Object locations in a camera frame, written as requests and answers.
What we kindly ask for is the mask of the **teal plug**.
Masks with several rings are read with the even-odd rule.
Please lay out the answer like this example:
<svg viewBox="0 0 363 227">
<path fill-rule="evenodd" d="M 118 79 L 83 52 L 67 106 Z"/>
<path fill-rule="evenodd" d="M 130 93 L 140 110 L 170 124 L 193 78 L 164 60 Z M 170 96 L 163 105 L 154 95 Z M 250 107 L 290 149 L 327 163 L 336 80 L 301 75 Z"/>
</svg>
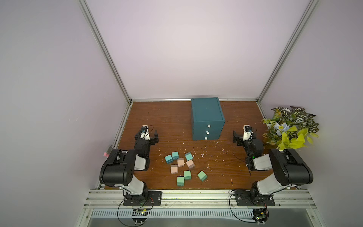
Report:
<svg viewBox="0 0 363 227">
<path fill-rule="evenodd" d="M 173 163 L 174 160 L 171 155 L 167 155 L 167 156 L 165 156 L 165 161 L 167 164 L 171 164 L 171 163 Z"/>
<path fill-rule="evenodd" d="M 187 161 L 193 160 L 193 155 L 190 152 L 188 152 L 188 153 L 185 154 L 185 158 L 186 158 Z"/>
<path fill-rule="evenodd" d="M 179 158 L 179 152 L 178 151 L 172 152 L 172 158 L 173 160 L 177 160 Z"/>
</svg>

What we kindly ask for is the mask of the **teal drawer cabinet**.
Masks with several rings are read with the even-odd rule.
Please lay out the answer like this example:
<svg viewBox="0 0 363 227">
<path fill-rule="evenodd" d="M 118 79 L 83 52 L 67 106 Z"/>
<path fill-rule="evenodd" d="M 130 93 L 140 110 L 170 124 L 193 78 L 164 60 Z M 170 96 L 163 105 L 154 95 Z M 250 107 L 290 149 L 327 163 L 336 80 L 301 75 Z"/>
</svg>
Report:
<svg viewBox="0 0 363 227">
<path fill-rule="evenodd" d="M 225 125 L 225 118 L 217 97 L 193 98 L 192 139 L 194 141 L 218 140 Z"/>
</svg>

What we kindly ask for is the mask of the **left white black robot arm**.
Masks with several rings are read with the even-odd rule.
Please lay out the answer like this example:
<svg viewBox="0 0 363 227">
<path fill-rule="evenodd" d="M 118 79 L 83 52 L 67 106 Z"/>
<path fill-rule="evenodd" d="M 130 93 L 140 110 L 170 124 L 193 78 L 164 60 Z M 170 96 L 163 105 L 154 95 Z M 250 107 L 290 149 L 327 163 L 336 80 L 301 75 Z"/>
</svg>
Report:
<svg viewBox="0 0 363 227">
<path fill-rule="evenodd" d="M 113 149 L 103 163 L 99 181 L 105 186 L 118 187 L 126 194 L 126 199 L 144 201 L 149 199 L 147 184 L 134 173 L 148 171 L 150 149 L 159 142 L 158 133 L 144 125 L 135 135 L 133 149 Z"/>
</svg>

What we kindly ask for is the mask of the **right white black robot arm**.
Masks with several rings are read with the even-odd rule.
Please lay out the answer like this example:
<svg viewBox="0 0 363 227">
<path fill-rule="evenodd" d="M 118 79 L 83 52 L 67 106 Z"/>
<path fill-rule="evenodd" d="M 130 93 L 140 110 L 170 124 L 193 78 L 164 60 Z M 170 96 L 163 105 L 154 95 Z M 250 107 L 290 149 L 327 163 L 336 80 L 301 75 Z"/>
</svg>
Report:
<svg viewBox="0 0 363 227">
<path fill-rule="evenodd" d="M 249 171 L 273 170 L 273 174 L 254 182 L 249 191 L 243 190 L 253 203 L 272 200 L 273 194 L 288 187 L 297 187 L 313 182 L 313 173 L 296 150 L 285 148 L 282 151 L 270 149 L 264 154 L 261 140 L 254 137 L 251 127 L 243 135 L 233 131 L 233 143 L 242 146 L 246 152 L 245 164 Z"/>
</svg>

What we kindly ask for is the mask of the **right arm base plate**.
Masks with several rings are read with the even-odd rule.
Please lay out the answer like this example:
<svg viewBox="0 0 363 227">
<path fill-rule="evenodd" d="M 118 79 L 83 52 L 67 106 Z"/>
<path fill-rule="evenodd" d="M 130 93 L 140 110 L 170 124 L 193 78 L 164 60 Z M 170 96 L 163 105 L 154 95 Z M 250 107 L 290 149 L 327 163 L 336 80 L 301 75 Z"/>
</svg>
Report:
<svg viewBox="0 0 363 227">
<path fill-rule="evenodd" d="M 261 195 L 258 192 L 235 191 L 234 197 L 237 206 L 273 207 L 276 205 L 272 195 Z"/>
</svg>

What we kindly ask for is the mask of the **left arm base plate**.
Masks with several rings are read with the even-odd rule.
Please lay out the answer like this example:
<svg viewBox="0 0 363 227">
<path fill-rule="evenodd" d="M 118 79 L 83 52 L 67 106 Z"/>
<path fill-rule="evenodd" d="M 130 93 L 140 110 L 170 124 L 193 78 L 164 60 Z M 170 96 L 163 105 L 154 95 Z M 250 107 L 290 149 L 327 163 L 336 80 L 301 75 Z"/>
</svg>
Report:
<svg viewBox="0 0 363 227">
<path fill-rule="evenodd" d="M 141 195 L 125 194 L 123 206 L 125 207 L 152 207 L 160 206 L 162 199 L 161 191 L 150 191 Z"/>
</svg>

